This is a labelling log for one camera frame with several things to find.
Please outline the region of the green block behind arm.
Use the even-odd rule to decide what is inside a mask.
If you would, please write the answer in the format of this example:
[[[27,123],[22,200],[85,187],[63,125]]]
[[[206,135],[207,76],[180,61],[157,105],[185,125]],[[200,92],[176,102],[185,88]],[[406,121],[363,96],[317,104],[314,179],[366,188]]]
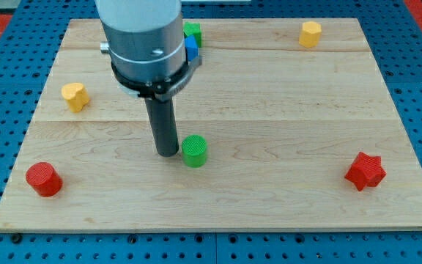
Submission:
[[[202,47],[202,32],[199,23],[185,22],[183,25],[183,32],[185,37],[194,36],[197,46],[199,48]]]

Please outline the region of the blue block behind arm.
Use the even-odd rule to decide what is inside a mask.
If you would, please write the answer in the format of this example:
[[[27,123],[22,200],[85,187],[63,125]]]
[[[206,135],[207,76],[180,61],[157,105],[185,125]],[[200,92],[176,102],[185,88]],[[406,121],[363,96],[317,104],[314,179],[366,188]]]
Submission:
[[[199,46],[193,35],[185,38],[185,51],[186,58],[189,62],[193,61],[199,55]]]

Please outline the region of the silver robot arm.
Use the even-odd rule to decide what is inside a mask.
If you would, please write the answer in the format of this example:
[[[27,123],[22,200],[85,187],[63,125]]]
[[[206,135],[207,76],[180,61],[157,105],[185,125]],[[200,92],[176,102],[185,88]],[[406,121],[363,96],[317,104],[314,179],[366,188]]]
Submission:
[[[126,93],[171,100],[201,65],[185,50],[180,0],[96,0],[111,67]]]

